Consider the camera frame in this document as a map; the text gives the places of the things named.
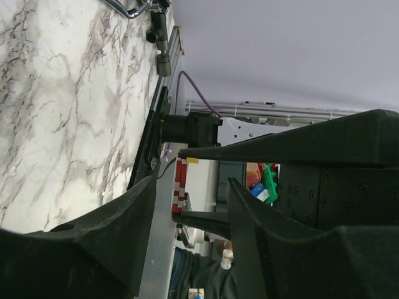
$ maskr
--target blue jeans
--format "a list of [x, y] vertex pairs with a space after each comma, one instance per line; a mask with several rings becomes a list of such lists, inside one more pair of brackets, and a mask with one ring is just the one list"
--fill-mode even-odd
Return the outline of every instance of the blue jeans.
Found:
[[185, 263], [186, 256], [187, 256], [187, 251], [176, 247], [175, 257], [173, 258], [172, 275], [170, 277], [168, 299], [174, 299], [175, 297], [181, 269], [183, 268], [183, 264]]

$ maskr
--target gray marble vein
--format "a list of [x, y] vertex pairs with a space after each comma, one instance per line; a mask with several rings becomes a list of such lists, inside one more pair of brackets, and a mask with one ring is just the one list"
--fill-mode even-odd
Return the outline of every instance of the gray marble vein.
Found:
[[77, 3], [0, 1], [3, 229], [49, 230], [127, 188], [158, 80], [150, 17]]

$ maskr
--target red and white striped object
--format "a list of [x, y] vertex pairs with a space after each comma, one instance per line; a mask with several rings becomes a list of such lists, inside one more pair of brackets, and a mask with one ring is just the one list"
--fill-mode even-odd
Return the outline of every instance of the red and white striped object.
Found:
[[177, 157], [175, 165], [175, 182], [173, 186], [172, 214], [180, 214], [185, 200], [187, 179], [187, 160]]

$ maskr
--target yellow tag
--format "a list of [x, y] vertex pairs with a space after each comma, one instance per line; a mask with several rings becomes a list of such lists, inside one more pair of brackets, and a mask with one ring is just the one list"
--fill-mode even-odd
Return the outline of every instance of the yellow tag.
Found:
[[200, 160], [196, 158], [187, 158], [187, 163], [195, 163], [198, 164]]

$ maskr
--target person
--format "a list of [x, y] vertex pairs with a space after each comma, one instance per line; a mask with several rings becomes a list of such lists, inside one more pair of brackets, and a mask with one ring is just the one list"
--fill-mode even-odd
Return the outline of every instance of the person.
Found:
[[[233, 250], [230, 241], [216, 241], [220, 256], [223, 249]], [[238, 283], [234, 264], [225, 270], [210, 257], [176, 248], [168, 299], [187, 299], [190, 288], [202, 288], [206, 299], [238, 298]]]

